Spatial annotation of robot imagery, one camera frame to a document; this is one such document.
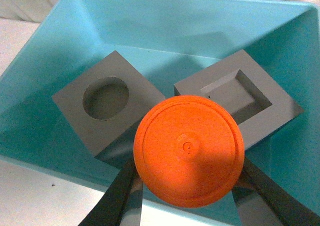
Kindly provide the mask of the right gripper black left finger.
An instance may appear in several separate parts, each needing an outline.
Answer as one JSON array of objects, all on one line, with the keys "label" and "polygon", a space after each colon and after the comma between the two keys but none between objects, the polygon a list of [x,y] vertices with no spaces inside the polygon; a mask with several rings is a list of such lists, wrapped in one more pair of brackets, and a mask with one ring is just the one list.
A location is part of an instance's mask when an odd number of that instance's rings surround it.
[{"label": "right gripper black left finger", "polygon": [[80,225],[140,225],[143,182],[131,157]]}]

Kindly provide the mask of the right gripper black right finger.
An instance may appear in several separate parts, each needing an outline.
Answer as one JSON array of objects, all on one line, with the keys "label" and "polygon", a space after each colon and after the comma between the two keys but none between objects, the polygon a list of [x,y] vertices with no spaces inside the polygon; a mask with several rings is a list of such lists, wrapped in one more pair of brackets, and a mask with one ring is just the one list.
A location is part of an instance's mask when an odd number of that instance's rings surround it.
[{"label": "right gripper black right finger", "polygon": [[244,159],[232,195],[237,207],[248,202],[250,196],[259,196],[271,212],[270,218],[278,220],[281,225],[320,224],[318,214],[292,197],[248,158]]}]

